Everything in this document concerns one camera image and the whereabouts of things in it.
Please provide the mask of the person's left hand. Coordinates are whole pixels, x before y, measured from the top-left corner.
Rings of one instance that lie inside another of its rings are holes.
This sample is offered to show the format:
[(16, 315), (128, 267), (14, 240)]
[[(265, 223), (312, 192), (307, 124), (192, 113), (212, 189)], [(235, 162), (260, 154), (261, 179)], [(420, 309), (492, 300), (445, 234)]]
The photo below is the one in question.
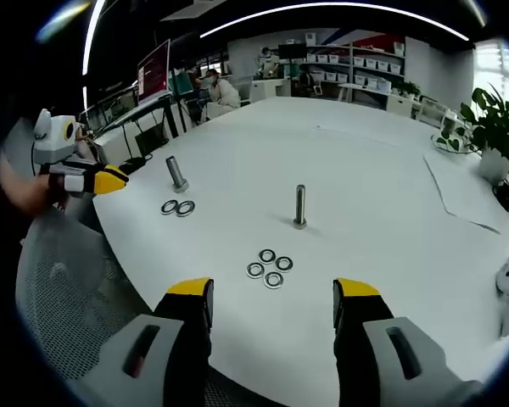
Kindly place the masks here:
[(63, 206), (67, 200), (64, 176), (44, 174), (25, 179), (15, 172), (3, 154), (0, 155), (0, 185), (9, 202), (32, 218), (55, 204)]

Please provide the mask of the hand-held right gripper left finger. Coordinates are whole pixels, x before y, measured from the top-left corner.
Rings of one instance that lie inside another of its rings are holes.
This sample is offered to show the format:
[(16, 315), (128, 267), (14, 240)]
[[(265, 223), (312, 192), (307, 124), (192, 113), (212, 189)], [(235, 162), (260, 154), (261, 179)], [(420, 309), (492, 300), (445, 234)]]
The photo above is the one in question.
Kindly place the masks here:
[(202, 406), (211, 353), (214, 282), (171, 286), (150, 315), (104, 343), (74, 389), (84, 406)]

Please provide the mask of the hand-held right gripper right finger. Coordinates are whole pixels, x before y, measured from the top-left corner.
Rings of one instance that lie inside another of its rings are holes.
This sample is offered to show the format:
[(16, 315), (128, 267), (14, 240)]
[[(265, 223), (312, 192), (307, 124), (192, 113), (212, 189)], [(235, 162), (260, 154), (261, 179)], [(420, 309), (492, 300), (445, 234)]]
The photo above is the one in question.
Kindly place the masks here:
[(469, 406), (478, 381), (461, 380), (445, 351), (373, 286), (333, 282), (333, 353), (342, 406)]

